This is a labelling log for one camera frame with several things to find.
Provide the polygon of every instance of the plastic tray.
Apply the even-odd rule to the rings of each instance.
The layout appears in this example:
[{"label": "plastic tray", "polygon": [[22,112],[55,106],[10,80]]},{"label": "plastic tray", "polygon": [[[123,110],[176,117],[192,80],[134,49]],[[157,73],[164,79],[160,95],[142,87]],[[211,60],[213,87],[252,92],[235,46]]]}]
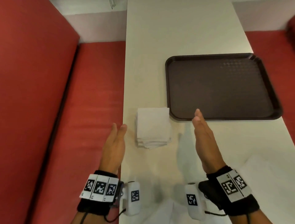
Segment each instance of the plastic tray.
[{"label": "plastic tray", "polygon": [[252,53],[173,56],[166,64],[170,115],[189,121],[273,120],[282,115],[262,61]]}]

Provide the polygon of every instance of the forearm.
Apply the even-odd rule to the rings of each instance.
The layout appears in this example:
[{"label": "forearm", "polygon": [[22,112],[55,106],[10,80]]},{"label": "forearm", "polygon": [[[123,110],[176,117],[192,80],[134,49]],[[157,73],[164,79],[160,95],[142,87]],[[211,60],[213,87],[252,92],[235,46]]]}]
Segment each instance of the forearm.
[{"label": "forearm", "polygon": [[[71,224],[80,224],[84,214],[85,212],[77,212]],[[83,224],[105,224],[105,223],[106,221],[104,220],[104,217],[102,215],[94,215],[91,213],[88,213],[83,221]]]},{"label": "forearm", "polygon": [[[266,215],[258,210],[249,215],[251,224],[272,224]],[[248,224],[246,215],[230,216],[232,224]]]}]

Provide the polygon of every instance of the table surface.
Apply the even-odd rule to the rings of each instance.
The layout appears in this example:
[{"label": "table surface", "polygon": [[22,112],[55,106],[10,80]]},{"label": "table surface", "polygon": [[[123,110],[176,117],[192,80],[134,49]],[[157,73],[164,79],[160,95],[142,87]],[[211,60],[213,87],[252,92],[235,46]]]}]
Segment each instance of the table surface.
[{"label": "table surface", "polygon": [[[128,0],[127,7],[123,123],[128,131],[121,179],[140,182],[142,211],[133,217],[121,215],[119,222],[138,224],[165,198],[185,204],[183,186],[205,178],[191,122],[171,119],[172,142],[167,146],[152,150],[136,146],[137,108],[167,106],[166,60],[252,49],[228,0]],[[208,124],[228,165],[240,168],[252,154],[259,154],[292,171],[295,148],[282,118]],[[198,222],[184,213],[177,223]]]}]

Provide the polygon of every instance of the black cable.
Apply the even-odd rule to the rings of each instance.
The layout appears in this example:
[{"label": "black cable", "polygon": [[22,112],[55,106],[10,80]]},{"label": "black cable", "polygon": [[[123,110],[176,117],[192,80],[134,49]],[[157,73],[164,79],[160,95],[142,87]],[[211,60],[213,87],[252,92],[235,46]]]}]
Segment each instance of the black cable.
[{"label": "black cable", "polygon": [[123,209],[123,210],[119,213],[119,215],[118,215],[114,220],[112,220],[112,221],[109,221],[109,220],[106,218],[106,216],[104,216],[104,220],[105,220],[106,222],[108,222],[108,223],[113,223],[113,222],[116,221],[117,218],[119,218],[119,216],[120,216],[123,212],[125,212],[125,211],[126,211],[126,209]]},{"label": "black cable", "polygon": [[251,224],[250,214],[246,214],[246,216],[247,216],[247,223]]},{"label": "black cable", "polygon": [[85,214],[83,215],[83,217],[81,219],[80,224],[83,224],[83,222],[84,222],[84,220],[85,220],[85,218],[86,218],[87,215],[88,215],[88,212],[85,212]]},{"label": "black cable", "polygon": [[210,215],[217,215],[217,216],[227,216],[226,214],[217,214],[217,213],[208,212],[208,211],[205,211],[205,213]]}]

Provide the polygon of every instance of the right hand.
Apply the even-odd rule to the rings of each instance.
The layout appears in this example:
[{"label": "right hand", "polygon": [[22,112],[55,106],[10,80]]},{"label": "right hand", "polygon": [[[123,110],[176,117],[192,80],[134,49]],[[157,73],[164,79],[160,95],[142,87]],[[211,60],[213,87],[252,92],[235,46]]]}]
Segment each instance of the right hand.
[{"label": "right hand", "polygon": [[215,173],[226,164],[215,141],[213,131],[209,128],[199,109],[195,111],[192,122],[195,127],[196,150],[203,169],[207,174]]}]

